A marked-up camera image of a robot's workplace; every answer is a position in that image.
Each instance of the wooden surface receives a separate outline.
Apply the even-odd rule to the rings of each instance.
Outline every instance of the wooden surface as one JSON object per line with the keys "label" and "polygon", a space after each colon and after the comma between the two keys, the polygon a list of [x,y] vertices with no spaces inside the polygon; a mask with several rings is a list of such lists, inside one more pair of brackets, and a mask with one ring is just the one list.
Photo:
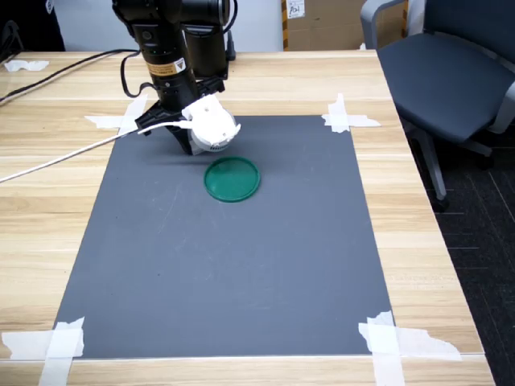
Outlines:
{"label": "wooden surface", "polygon": [[[7,73],[2,68],[0,95],[87,55],[22,54],[20,59],[51,63],[42,72]],[[120,84],[121,57],[85,65],[0,105],[0,175],[113,135],[111,130],[97,129],[84,115],[125,112],[130,100]],[[128,63],[126,76],[133,91],[149,80],[140,57]],[[349,114],[366,114],[382,124],[353,129],[352,137],[396,323],[428,330],[455,345],[464,357],[459,363],[407,359],[407,384],[493,384],[376,54],[240,54],[219,98],[234,115],[322,115],[338,92],[344,94]],[[149,96],[147,108],[156,100],[154,92]],[[52,328],[111,149],[105,146],[0,185],[0,331]],[[0,359],[9,355],[0,346]],[[31,384],[32,379],[37,384],[38,378],[37,363],[0,366],[0,384]],[[370,357],[347,357],[76,361],[68,382],[182,383],[374,384],[374,380]]]}

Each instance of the dark carpet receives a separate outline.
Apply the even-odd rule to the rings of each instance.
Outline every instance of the dark carpet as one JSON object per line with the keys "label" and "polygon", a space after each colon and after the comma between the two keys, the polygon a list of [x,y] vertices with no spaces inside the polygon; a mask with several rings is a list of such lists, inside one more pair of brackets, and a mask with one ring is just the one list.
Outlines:
{"label": "dark carpet", "polygon": [[[515,385],[515,127],[476,139],[493,148],[493,167],[436,142],[449,208],[436,213],[497,386]],[[427,193],[431,181],[411,143]]]}

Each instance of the green lid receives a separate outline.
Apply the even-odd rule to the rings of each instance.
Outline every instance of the green lid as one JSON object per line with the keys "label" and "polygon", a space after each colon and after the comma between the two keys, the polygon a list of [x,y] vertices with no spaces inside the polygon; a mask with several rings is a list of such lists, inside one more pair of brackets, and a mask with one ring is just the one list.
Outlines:
{"label": "green lid", "polygon": [[240,157],[217,159],[204,174],[208,193],[224,203],[239,203],[248,199],[258,189],[260,180],[257,167]]}

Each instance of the gray chair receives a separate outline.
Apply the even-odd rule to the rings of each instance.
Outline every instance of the gray chair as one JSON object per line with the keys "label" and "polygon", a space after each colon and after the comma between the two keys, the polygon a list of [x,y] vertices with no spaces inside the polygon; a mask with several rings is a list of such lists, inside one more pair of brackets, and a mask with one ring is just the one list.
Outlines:
{"label": "gray chair", "polygon": [[[368,0],[361,23],[377,49],[376,17],[404,0]],[[424,32],[377,51],[406,134],[415,139],[441,208],[446,189],[432,137],[489,157],[470,137],[503,133],[515,118],[515,0],[426,0]]]}

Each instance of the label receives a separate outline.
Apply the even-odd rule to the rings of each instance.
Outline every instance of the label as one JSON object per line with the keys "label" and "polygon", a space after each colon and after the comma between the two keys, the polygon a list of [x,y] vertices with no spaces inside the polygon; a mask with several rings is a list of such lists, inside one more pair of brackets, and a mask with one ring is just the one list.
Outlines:
{"label": "label", "polygon": [[186,69],[186,61],[184,58],[180,58],[173,63],[169,64],[150,64],[147,63],[148,71],[150,74],[156,76],[171,76],[179,74]]}
{"label": "label", "polygon": [[184,58],[180,58],[174,62],[174,65],[177,73],[182,72],[186,69],[186,60],[184,60]]}
{"label": "label", "polygon": [[45,8],[47,8],[48,14],[51,14],[54,9],[54,0],[47,0],[45,3]]}
{"label": "label", "polygon": [[303,18],[306,16],[304,0],[286,0],[288,18]]}

